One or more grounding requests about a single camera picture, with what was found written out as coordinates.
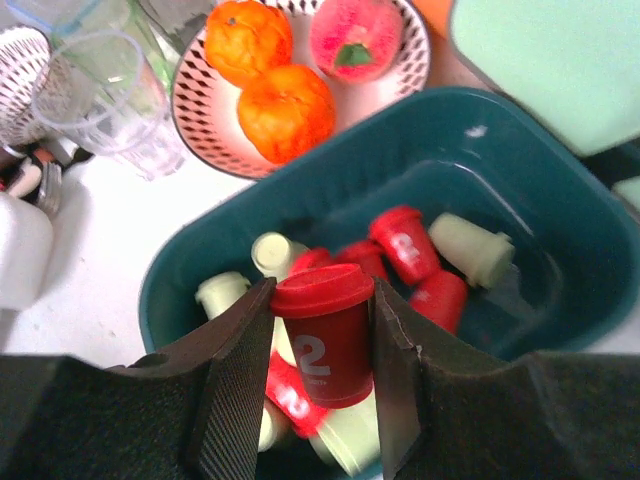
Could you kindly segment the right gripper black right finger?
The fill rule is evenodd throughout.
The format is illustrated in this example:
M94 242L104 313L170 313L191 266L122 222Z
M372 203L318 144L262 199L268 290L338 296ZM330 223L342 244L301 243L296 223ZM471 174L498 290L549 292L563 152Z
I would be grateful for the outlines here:
M639 359L475 349L378 281L372 358L387 479L635 479Z

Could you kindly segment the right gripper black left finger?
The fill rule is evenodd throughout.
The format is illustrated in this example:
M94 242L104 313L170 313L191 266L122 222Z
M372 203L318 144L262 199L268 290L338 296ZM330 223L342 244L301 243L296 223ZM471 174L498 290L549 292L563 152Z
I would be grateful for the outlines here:
M130 366L1 360L5 479L251 479L274 318L263 280Z

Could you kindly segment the teal storage basket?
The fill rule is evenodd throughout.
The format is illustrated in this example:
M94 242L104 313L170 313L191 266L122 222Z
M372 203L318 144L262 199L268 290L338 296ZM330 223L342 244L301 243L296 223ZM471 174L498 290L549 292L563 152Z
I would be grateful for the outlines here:
M160 250L139 301L147 351L206 319L206 279L260 279L250 250L268 231L338 252L398 205L425 223L444 212L507 234L516 249L499 285L474 292L461 338L505 360L580 350L623 322L639 295L639 230L558 141L485 92L412 95L225 202Z

